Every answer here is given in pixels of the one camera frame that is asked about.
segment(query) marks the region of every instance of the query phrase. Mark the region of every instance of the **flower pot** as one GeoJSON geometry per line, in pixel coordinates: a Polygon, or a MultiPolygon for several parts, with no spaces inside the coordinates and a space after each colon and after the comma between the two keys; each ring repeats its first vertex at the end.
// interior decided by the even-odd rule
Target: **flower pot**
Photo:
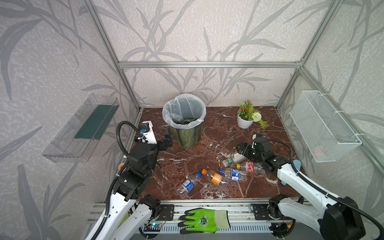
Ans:
{"type": "Polygon", "coordinates": [[[247,129],[247,128],[249,128],[249,126],[252,125],[253,120],[244,120],[244,119],[242,119],[239,116],[239,112],[240,111],[241,111],[240,109],[239,109],[239,111],[237,111],[237,124],[239,125],[239,127],[243,128],[243,129],[247,129]]]}

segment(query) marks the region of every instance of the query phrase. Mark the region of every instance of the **plastic bottle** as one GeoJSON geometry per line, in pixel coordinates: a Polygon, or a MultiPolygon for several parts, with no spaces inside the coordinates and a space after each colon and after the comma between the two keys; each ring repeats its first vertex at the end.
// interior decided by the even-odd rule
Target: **plastic bottle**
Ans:
{"type": "Polygon", "coordinates": [[[201,173],[197,172],[196,174],[192,174],[187,177],[187,180],[185,180],[179,187],[177,188],[177,194],[181,198],[185,198],[188,193],[196,187],[196,185],[199,182],[199,179],[201,178],[201,173]]]}
{"type": "Polygon", "coordinates": [[[244,155],[234,152],[227,159],[223,160],[223,165],[224,167],[228,167],[229,165],[239,163],[245,159],[246,157],[244,155]]]}
{"type": "Polygon", "coordinates": [[[226,169],[220,169],[220,175],[223,175],[223,177],[227,177],[235,182],[245,182],[247,180],[247,172],[232,169],[232,168],[226,168],[226,169]]]}
{"type": "Polygon", "coordinates": [[[245,162],[243,164],[236,164],[236,168],[240,171],[247,173],[253,173],[255,171],[255,165],[253,162],[245,162]]]}
{"type": "Polygon", "coordinates": [[[229,178],[223,177],[213,170],[203,169],[203,171],[201,171],[201,173],[205,175],[205,177],[208,181],[218,185],[220,188],[222,188],[222,189],[228,188],[228,183],[230,181],[229,178]]]}

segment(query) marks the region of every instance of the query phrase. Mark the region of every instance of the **work glove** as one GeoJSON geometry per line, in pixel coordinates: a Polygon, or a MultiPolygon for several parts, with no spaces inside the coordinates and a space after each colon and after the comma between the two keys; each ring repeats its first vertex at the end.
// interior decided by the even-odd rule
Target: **work glove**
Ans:
{"type": "Polygon", "coordinates": [[[180,230],[180,234],[214,233],[220,228],[230,228],[226,210],[197,208],[188,210],[184,214],[180,217],[183,222],[179,222],[177,226],[187,226],[187,228],[180,230]]]}

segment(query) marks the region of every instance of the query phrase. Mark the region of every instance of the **leaf pattern wallpaper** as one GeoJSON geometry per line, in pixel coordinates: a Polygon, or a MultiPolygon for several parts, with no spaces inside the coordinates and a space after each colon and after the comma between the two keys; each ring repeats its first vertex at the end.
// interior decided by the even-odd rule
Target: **leaf pattern wallpaper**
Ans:
{"type": "MultiPolygon", "coordinates": [[[[306,63],[315,79],[382,154],[383,14],[383,0],[345,0],[306,63]]],[[[353,196],[361,209],[384,223],[384,178],[360,147],[336,162],[320,164],[312,158],[289,115],[303,90],[312,89],[299,77],[279,112],[307,172],[330,191],[353,196]]],[[[369,221],[364,223],[369,233],[365,239],[374,239],[377,228],[369,221]]]]}
{"type": "Polygon", "coordinates": [[[0,17],[0,239],[79,239],[138,112],[81,1],[0,0],[0,17]],[[90,93],[120,103],[90,160],[43,157],[90,93]]]}
{"type": "MultiPolygon", "coordinates": [[[[297,61],[326,1],[95,0],[120,61],[297,61]]],[[[293,69],[124,69],[142,106],[182,93],[207,106],[275,105],[293,69]]]]}

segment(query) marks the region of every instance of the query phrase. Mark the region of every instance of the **transparent acrylic shelf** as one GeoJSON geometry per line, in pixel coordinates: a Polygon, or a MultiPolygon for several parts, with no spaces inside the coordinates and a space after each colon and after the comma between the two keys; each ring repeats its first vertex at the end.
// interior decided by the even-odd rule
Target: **transparent acrylic shelf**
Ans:
{"type": "Polygon", "coordinates": [[[337,161],[361,145],[356,133],[320,91],[303,91],[290,114],[317,162],[337,161]]]}
{"type": "Polygon", "coordinates": [[[118,108],[116,97],[90,94],[43,156],[53,162],[87,162],[118,108]]]}

